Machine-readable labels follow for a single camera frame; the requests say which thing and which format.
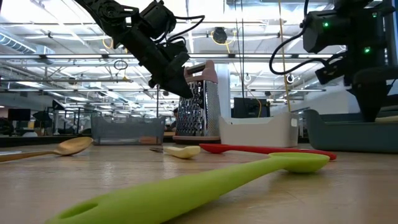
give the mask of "wooden table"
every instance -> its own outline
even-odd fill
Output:
[[[0,164],[1,223],[43,223],[77,202],[110,190],[265,157],[204,152],[194,160],[181,160],[145,146],[100,146],[73,157],[5,162]],[[396,223],[397,186],[398,156],[341,152],[316,174],[275,172],[168,223]]]

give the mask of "red spatula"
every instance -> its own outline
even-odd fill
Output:
[[[314,150],[314,149],[292,149],[292,148],[281,148],[281,147],[260,147],[260,146],[232,146],[227,144],[199,144],[199,146],[211,153],[223,153],[226,151],[242,151],[242,152],[255,152],[261,154],[269,154],[273,152],[304,152],[321,154],[330,157],[330,160],[335,160],[336,155],[331,152]]]

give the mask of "monitor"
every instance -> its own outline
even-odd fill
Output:
[[[30,109],[8,109],[9,121],[30,121]]]
[[[261,102],[260,118],[270,116],[269,103],[266,99],[258,99]],[[232,118],[258,118],[260,105],[254,98],[234,98],[234,110]]]

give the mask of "green spatula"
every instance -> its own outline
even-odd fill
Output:
[[[329,161],[328,156],[297,152],[270,157],[116,190],[69,208],[46,224],[162,223],[270,172],[315,172]]]

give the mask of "white plastic container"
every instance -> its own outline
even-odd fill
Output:
[[[235,146],[295,147],[299,116],[282,113],[271,118],[220,117],[222,144]]]

